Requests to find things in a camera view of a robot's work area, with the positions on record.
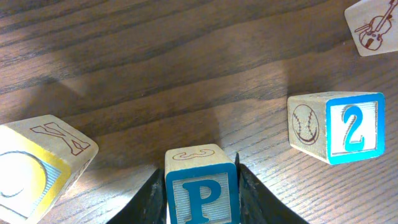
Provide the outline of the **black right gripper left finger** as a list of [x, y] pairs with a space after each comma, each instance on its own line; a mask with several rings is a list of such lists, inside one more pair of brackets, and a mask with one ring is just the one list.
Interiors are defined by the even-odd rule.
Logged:
[[133, 198], [107, 224], [167, 223], [165, 171], [156, 169]]

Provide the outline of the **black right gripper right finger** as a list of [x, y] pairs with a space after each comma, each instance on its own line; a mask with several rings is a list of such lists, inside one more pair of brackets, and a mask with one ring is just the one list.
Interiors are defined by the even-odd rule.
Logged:
[[235, 157], [238, 175], [241, 224], [308, 224], [282, 203], [244, 164]]

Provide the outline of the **blue P wooden block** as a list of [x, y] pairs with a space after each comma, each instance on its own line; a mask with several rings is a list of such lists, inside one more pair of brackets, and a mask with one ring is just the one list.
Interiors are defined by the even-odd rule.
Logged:
[[216, 144], [168, 150], [165, 186], [173, 224], [240, 222], [236, 165]]

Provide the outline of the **yellow S wooden block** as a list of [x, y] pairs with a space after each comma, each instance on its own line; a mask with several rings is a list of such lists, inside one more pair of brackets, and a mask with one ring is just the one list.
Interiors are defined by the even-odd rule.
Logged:
[[397, 51], [397, 0], [362, 0], [344, 15], [360, 56]]

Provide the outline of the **blue 2 wooden block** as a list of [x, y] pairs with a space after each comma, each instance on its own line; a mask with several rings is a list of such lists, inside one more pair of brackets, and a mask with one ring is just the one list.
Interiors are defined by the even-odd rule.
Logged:
[[377, 158], [385, 151], [385, 105], [380, 92], [290, 96], [289, 144], [330, 165]]

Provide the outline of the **yellow Q wooden block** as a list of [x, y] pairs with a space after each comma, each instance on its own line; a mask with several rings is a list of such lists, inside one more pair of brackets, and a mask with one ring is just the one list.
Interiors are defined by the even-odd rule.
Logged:
[[54, 115], [1, 125], [1, 219], [38, 223], [99, 147]]

